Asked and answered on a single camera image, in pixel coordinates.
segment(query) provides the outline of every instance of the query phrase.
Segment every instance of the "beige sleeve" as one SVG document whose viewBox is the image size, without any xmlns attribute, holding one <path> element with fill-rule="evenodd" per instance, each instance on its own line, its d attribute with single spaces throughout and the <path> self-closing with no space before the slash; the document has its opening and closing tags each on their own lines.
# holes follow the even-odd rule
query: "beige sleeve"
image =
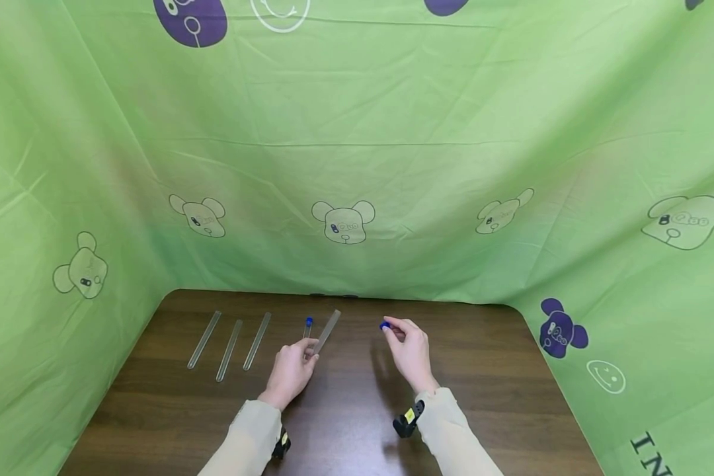
<svg viewBox="0 0 714 476">
<path fill-rule="evenodd" d="M 280 436 L 280 411 L 258 400 L 247 401 L 227 437 L 198 476 L 260 476 Z"/>
<path fill-rule="evenodd" d="M 502 476 L 468 427 L 450 389 L 439 389 L 433 395 L 423 392 L 418 400 L 426 404 L 418 429 L 444 476 Z"/>
</svg>

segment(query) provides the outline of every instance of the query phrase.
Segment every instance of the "black lettering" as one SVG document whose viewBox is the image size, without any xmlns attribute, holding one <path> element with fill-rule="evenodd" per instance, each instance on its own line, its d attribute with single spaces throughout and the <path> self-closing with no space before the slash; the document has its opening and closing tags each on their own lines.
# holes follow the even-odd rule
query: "black lettering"
<svg viewBox="0 0 714 476">
<path fill-rule="evenodd" d="M 651 444 L 653 446 L 656 446 L 656 443 L 653 442 L 653 437 L 651 436 L 651 433 L 645 432 L 645 437 L 642 440 L 638 440 L 636 442 L 630 440 L 629 442 L 632 443 L 632 447 L 635 449 L 635 452 L 639 455 L 641 452 L 639 449 L 641 449 L 642 446 L 646 446 L 647 444 Z"/>
<path fill-rule="evenodd" d="M 661 471 L 661 465 L 664 464 L 664 457 L 661 456 L 661 453 L 656 452 L 656 457 L 653 459 L 649 459 L 648 461 L 641 461 L 643 464 L 643 467 L 648 469 L 648 466 L 651 466 L 655 464 L 653 467 L 653 472 L 651 473 L 651 476 L 673 476 L 672 470 L 669 469 L 669 466 L 664 466 L 664 469 L 666 470 L 666 473 L 662 473 Z"/>
</svg>

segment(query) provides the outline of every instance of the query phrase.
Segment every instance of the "wrist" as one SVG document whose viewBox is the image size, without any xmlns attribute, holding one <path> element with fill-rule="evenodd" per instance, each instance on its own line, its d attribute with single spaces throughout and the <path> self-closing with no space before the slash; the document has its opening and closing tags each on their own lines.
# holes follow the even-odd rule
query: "wrist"
<svg viewBox="0 0 714 476">
<path fill-rule="evenodd" d="M 291 403 L 291 401 L 288 398 L 283 397 L 280 392 L 269 389 L 263 391 L 260 396 L 258 396 L 257 400 L 263 401 L 267 405 L 277 408 L 279 411 L 286 410 L 288 404 Z"/>
<path fill-rule="evenodd" d="M 420 395 L 424 391 L 433 395 L 434 392 L 441 388 L 439 382 L 437 382 L 432 376 L 429 376 L 428 379 L 424 379 L 422 381 L 413 382 L 411 386 L 413 387 L 415 395 Z"/>
</svg>

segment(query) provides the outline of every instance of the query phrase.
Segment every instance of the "left hand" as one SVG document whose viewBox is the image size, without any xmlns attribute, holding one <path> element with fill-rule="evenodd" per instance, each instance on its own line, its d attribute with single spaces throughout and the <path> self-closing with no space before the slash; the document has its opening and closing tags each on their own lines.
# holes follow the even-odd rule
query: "left hand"
<svg viewBox="0 0 714 476">
<path fill-rule="evenodd" d="M 312 355 L 309 347 L 314 344 L 317 339 L 302 339 L 294 345 L 283 346 L 275 356 L 267 390 L 258 397 L 260 401 L 283 411 L 305 389 L 320 358 Z"/>
</svg>

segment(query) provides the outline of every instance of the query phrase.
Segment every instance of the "table surface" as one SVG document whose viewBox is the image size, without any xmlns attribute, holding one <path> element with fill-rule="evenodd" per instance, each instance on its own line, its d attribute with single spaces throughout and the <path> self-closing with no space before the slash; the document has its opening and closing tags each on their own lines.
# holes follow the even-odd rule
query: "table surface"
<svg viewBox="0 0 714 476">
<path fill-rule="evenodd" d="M 505 306 L 350 297 L 175 291 L 161 303 L 73 449 L 61 475 L 196 475 L 243 401 L 264 389 L 276 352 L 340 321 L 305 393 L 283 415 L 292 448 L 265 475 L 438 476 L 418 434 L 391 421 L 413 394 L 378 329 L 384 315 L 427 332 L 437 380 L 506 476 L 601 476 L 561 391 L 517 311 Z M 215 310 L 222 317 L 195 369 L 187 362 Z M 262 316 L 272 320 L 243 371 Z M 225 381 L 215 377 L 237 319 Z"/>
</svg>

